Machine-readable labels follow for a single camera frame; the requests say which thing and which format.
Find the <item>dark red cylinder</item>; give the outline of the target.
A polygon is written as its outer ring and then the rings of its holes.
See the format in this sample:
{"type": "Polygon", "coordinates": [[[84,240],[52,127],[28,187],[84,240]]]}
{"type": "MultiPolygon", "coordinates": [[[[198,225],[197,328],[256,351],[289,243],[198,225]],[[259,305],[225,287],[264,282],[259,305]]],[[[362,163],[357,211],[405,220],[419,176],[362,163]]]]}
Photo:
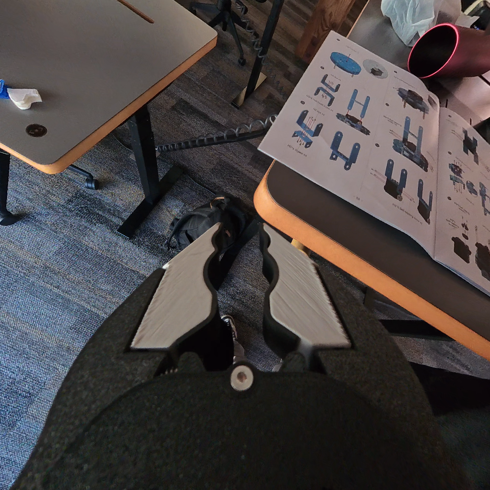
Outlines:
{"type": "Polygon", "coordinates": [[[414,44],[407,69],[421,79],[475,77],[489,71],[489,35],[442,23],[414,44]]]}

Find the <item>white crumpled tissue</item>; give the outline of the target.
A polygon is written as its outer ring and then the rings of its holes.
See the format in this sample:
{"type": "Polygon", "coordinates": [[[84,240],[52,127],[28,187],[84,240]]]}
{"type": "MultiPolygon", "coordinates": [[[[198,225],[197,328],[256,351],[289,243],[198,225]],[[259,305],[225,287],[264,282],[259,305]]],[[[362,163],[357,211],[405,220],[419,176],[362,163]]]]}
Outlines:
{"type": "Polygon", "coordinates": [[[42,102],[42,98],[36,89],[8,88],[6,90],[9,99],[21,110],[28,110],[34,103],[42,102]]]}

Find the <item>wooden post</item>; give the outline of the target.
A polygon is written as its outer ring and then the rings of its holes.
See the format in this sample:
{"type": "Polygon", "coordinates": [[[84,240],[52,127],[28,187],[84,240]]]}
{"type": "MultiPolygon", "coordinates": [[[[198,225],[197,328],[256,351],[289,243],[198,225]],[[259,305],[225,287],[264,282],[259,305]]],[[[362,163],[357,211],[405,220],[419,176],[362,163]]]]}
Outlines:
{"type": "Polygon", "coordinates": [[[297,45],[295,56],[310,63],[330,31],[338,31],[355,1],[318,1],[297,45]]]}

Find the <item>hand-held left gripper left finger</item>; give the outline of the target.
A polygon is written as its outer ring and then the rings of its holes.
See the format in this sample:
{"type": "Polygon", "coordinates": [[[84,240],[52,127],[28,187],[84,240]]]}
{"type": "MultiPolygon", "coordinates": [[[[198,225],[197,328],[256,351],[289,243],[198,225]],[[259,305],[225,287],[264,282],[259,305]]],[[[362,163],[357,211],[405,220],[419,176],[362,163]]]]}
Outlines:
{"type": "Polygon", "coordinates": [[[209,266],[217,258],[214,224],[164,267],[164,275],[138,327],[131,348],[171,350],[211,322],[217,313],[217,291],[209,266]]]}

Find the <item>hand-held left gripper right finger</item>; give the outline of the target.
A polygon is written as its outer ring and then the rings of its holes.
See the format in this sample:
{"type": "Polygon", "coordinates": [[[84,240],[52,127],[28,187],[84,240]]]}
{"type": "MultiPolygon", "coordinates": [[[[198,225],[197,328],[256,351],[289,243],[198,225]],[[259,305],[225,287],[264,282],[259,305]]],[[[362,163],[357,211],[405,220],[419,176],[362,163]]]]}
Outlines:
{"type": "Polygon", "coordinates": [[[316,264],[262,224],[260,247],[268,281],[263,335],[270,348],[351,348],[316,264]]]}

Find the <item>black device green display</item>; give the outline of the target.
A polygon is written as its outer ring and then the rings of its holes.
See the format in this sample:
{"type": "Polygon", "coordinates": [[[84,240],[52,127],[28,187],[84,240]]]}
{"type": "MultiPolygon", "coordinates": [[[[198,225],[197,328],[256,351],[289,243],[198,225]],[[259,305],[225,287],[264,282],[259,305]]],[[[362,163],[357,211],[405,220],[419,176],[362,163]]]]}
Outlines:
{"type": "Polygon", "coordinates": [[[462,12],[468,17],[478,17],[470,28],[485,30],[489,25],[489,1],[462,1],[462,12]]]}

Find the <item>white plastic bag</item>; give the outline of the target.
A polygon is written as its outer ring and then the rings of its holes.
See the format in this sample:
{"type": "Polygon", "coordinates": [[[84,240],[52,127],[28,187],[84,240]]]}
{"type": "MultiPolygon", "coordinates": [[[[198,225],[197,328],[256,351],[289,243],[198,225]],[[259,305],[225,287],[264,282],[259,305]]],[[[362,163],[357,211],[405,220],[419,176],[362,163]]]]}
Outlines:
{"type": "Polygon", "coordinates": [[[430,28],[455,23],[461,14],[461,1],[382,1],[381,12],[406,46],[413,46],[430,28]]]}

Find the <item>black backpack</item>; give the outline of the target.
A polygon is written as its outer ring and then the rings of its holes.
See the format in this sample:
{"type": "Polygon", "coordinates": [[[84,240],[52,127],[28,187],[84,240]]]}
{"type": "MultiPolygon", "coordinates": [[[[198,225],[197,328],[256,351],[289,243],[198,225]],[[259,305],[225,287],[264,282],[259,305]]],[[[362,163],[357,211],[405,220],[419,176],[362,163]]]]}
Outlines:
{"type": "Polygon", "coordinates": [[[172,238],[183,250],[203,235],[213,225],[223,224],[217,238],[218,257],[211,272],[211,283],[216,290],[222,285],[240,250],[257,233],[259,222],[242,207],[241,201],[229,194],[216,194],[209,203],[175,218],[169,225],[171,234],[165,241],[170,249],[172,238]]]}

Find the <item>black metal stand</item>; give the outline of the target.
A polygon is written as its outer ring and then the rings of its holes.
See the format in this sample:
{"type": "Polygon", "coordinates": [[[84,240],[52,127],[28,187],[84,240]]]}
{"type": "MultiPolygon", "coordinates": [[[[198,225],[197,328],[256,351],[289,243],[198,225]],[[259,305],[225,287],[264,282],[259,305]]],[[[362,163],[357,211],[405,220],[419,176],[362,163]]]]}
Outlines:
{"type": "Polygon", "coordinates": [[[258,44],[258,40],[255,39],[252,41],[253,49],[256,51],[256,58],[247,86],[231,102],[236,108],[240,108],[246,99],[252,95],[252,93],[267,79],[267,77],[273,78],[273,75],[271,75],[272,72],[267,69],[267,73],[263,73],[262,67],[267,63],[267,52],[273,39],[284,2],[285,1],[273,1],[260,43],[258,44]]]}

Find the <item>neighbouring grey desk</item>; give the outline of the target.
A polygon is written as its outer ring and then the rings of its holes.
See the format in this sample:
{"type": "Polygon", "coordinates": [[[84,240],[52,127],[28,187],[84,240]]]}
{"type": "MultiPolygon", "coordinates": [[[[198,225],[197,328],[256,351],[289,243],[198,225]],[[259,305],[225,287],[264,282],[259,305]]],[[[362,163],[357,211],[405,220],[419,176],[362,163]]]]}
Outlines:
{"type": "Polygon", "coordinates": [[[10,156],[57,174],[128,122],[144,200],[118,229],[132,237],[182,170],[160,179],[147,104],[217,43],[176,1],[1,1],[1,78],[37,89],[20,110],[1,100],[1,224],[10,156]]]}

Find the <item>black office chair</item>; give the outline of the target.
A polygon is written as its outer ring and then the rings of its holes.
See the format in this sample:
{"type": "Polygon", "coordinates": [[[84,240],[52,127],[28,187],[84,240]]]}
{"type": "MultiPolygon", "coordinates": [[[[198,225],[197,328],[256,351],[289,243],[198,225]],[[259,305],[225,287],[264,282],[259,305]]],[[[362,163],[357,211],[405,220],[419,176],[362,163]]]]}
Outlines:
{"type": "Polygon", "coordinates": [[[208,25],[214,28],[218,24],[221,24],[223,31],[227,31],[229,29],[239,51],[238,64],[240,66],[244,66],[246,64],[247,61],[244,58],[242,44],[236,30],[236,25],[244,28],[244,21],[241,21],[240,17],[232,11],[231,1],[216,1],[215,4],[191,2],[189,10],[191,13],[193,13],[193,15],[197,15],[197,10],[216,14],[212,20],[208,22],[208,25]]]}

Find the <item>printed instruction sheet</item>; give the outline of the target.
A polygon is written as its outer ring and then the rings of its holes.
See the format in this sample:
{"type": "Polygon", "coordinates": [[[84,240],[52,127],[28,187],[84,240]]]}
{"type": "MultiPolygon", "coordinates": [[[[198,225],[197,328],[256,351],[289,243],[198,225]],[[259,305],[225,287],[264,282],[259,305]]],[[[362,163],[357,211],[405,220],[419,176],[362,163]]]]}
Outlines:
{"type": "Polygon", "coordinates": [[[259,150],[489,294],[489,144],[415,76],[331,32],[259,150]]]}

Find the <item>person's grey sneaker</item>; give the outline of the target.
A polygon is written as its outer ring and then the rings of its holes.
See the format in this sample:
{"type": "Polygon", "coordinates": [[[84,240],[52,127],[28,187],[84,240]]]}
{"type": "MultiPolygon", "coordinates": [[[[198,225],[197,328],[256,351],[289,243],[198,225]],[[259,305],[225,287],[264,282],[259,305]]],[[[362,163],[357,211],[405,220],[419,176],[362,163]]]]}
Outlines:
{"type": "Polygon", "coordinates": [[[233,363],[236,364],[241,362],[248,362],[248,358],[244,353],[244,348],[238,342],[237,330],[233,317],[230,315],[222,315],[221,319],[231,331],[234,346],[233,363]]]}

